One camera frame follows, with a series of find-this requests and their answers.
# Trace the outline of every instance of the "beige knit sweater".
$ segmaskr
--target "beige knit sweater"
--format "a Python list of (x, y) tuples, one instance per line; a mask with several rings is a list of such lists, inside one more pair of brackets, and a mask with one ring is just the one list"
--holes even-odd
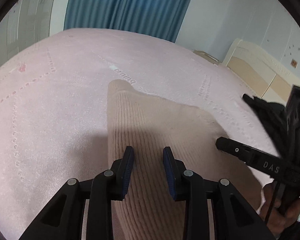
[(140, 93), (126, 81), (108, 87), (108, 162), (134, 148), (135, 163), (123, 202), (115, 202), (126, 240), (182, 239), (184, 202), (169, 195), (162, 150), (170, 146), (176, 159), (204, 179), (229, 179), (248, 202), (260, 206), (261, 185), (237, 158), (216, 149), (225, 131), (206, 111)]

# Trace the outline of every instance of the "pink flower sticker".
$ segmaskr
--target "pink flower sticker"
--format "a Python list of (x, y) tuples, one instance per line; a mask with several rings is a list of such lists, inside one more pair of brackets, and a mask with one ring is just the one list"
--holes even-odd
[(21, 67), (19, 68), (19, 72), (24, 72), (26, 71), (26, 64), (23, 62), (23, 64), (21, 65)]

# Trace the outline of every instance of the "pink bedsheet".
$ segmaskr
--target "pink bedsheet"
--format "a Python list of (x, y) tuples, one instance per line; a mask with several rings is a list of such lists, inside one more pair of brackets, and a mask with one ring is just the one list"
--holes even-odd
[[(230, 138), (276, 155), (241, 100), (252, 91), (227, 67), (146, 35), (67, 30), (0, 68), (0, 229), (7, 239), (18, 239), (69, 178), (91, 179), (108, 168), (106, 93), (118, 78), (206, 109)], [(271, 181), (254, 173), (262, 184)]]

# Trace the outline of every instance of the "white wooden furniture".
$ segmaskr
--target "white wooden furniture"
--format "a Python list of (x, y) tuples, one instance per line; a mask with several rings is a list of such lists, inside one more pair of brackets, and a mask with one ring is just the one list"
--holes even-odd
[(193, 53), (200, 56), (200, 57), (203, 57), (205, 60), (208, 60), (212, 64), (219, 65), (219, 63), (220, 63), (218, 59), (216, 59), (215, 57), (213, 57), (210, 54), (206, 53), (205, 51), (194, 50)]
[(236, 39), (223, 65), (237, 74), (258, 97), (286, 104), (291, 87), (300, 79), (264, 49), (251, 42)]

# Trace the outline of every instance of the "finger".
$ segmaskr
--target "finger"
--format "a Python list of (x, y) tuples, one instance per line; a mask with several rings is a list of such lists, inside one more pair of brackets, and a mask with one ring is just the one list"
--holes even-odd
[(286, 223), (284, 224), (284, 228), (288, 228), (289, 226), (291, 226), (294, 222), (296, 222), (298, 219), (298, 216), (295, 216), (293, 218), (287, 218), (286, 219)]
[(300, 198), (298, 198), (295, 202), (291, 204), (291, 206), (288, 208), (285, 217), (287, 219), (294, 219), (298, 218), (300, 215)]
[(264, 194), (264, 196), (265, 196), (266, 202), (270, 202), (271, 199), (272, 199), (272, 196), (273, 196), (273, 188), (272, 188), (271, 183), (266, 184), (266, 185), (263, 187), (263, 194)]
[[(274, 192), (274, 190), (273, 190), (273, 187), (272, 187), (272, 184), (271, 184), (271, 183), (266, 184), (266, 185), (263, 187), (263, 194), (264, 194), (264, 196), (265, 196), (265, 200), (266, 200), (266, 203), (267, 203), (267, 204), (270, 204), (271, 199), (272, 199), (272, 196), (273, 196), (273, 192)], [(278, 207), (280, 207), (280, 205), (281, 205), (281, 201), (280, 201), (279, 199), (276, 199), (276, 200), (274, 201), (274, 207), (275, 207), (275, 208), (278, 208)]]
[(285, 229), (284, 226), (273, 226), (273, 225), (268, 225), (268, 228), (274, 236), (280, 235)]
[[(264, 204), (260, 209), (260, 217), (265, 220), (266, 214), (268, 212), (269, 205)], [(268, 227), (283, 227), (286, 223), (286, 218), (282, 216), (276, 209), (271, 211), (269, 220), (268, 220)]]

